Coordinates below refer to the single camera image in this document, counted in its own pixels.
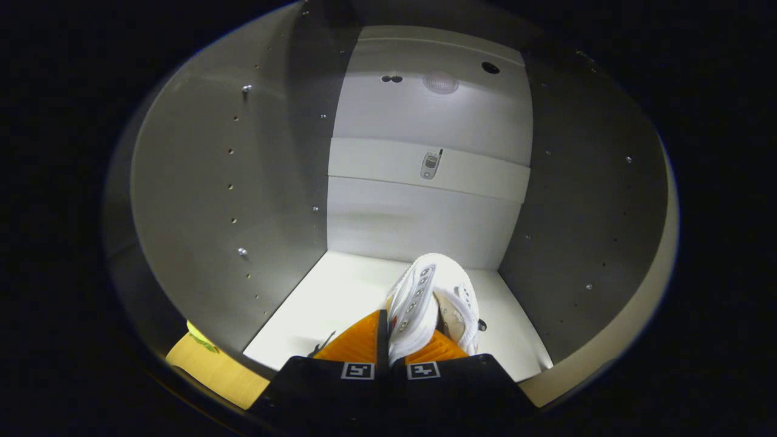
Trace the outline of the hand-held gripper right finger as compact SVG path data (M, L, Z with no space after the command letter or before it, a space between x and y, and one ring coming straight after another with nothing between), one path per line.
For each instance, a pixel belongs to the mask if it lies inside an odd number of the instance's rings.
M404 429L518 429L536 406L491 354L468 355L435 330L392 365L389 420Z

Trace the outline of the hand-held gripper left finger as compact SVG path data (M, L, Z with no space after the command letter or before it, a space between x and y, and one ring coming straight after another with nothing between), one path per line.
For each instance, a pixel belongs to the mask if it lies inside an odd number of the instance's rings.
M386 310L316 354L294 355L249 412L266 427L373 427L390 387Z

